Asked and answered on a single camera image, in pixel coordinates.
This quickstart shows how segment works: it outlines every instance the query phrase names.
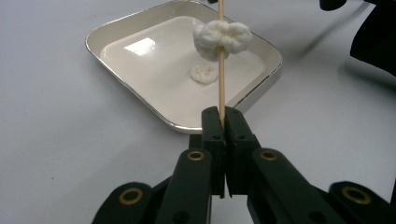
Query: white tray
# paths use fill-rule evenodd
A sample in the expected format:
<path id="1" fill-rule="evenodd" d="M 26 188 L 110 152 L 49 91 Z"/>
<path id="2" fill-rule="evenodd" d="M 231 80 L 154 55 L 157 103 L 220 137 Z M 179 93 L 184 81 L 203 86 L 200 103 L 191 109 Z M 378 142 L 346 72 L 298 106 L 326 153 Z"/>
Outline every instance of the white tray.
<path id="1" fill-rule="evenodd" d="M 218 83 L 203 85 L 190 78 L 195 65 L 210 63 L 196 52 L 192 30 L 217 17 L 206 5 L 173 1 L 104 24 L 87 36 L 86 46 L 166 124 L 199 133 L 201 111 L 218 104 Z M 281 64 L 277 49 L 253 34 L 246 51 L 225 61 L 226 105 L 240 105 Z"/>

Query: white blob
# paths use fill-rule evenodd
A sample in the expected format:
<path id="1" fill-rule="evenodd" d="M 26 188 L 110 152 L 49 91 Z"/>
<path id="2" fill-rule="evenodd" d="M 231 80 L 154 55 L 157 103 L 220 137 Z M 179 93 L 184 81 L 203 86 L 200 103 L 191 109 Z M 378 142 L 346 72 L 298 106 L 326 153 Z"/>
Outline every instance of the white blob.
<path id="1" fill-rule="evenodd" d="M 213 64 L 195 65 L 190 70 L 190 76 L 195 81 L 202 84 L 209 84 L 218 79 L 218 72 Z"/>
<path id="2" fill-rule="evenodd" d="M 224 47 L 225 58 L 248 48 L 253 35 L 248 27 L 240 22 L 211 21 L 207 25 L 198 25 L 192 33 L 194 46 L 201 57 L 217 62 L 219 48 Z"/>

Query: white table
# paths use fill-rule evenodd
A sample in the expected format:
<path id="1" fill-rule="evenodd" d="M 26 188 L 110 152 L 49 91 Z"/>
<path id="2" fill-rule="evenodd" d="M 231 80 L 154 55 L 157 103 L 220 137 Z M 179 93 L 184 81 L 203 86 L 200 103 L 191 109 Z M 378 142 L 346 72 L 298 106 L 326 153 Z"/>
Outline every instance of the white table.
<path id="1" fill-rule="evenodd" d="M 84 45 L 103 23 L 165 2 L 0 2 L 0 223 L 91 223 L 117 186 L 155 186 L 172 174 L 189 137 Z M 228 0 L 225 15 L 283 56 L 277 83 L 245 113 L 262 146 L 282 151 L 316 187 L 349 180 L 389 201 L 396 77 L 349 56 L 373 7 Z M 214 198 L 212 223 L 252 223 L 246 197 Z"/>

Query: black bracket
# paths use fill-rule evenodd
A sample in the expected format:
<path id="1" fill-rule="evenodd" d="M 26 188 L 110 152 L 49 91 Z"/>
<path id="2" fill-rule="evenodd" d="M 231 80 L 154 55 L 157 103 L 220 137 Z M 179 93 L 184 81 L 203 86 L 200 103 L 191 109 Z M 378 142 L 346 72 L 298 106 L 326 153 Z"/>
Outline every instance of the black bracket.
<path id="1" fill-rule="evenodd" d="M 203 133 L 191 135 L 171 177 L 154 188 L 128 183 L 115 189 L 93 224 L 210 223 L 211 197 L 247 195 L 255 224 L 396 223 L 394 193 L 387 203 L 351 182 L 329 192 L 310 185 L 279 151 L 261 147 L 242 113 L 227 107 L 224 131 L 216 107 L 202 112 Z"/>

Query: wooden stick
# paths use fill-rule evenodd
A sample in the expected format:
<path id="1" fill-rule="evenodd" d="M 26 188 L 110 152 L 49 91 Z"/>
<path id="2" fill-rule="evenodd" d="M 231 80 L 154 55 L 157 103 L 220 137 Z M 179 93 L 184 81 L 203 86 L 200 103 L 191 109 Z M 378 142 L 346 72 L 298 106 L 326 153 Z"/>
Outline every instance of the wooden stick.
<path id="1" fill-rule="evenodd" d="M 219 20 L 224 20 L 224 2 L 219 0 Z M 225 119 L 225 90 L 224 90 L 224 47 L 219 48 L 219 117 L 224 130 Z"/>

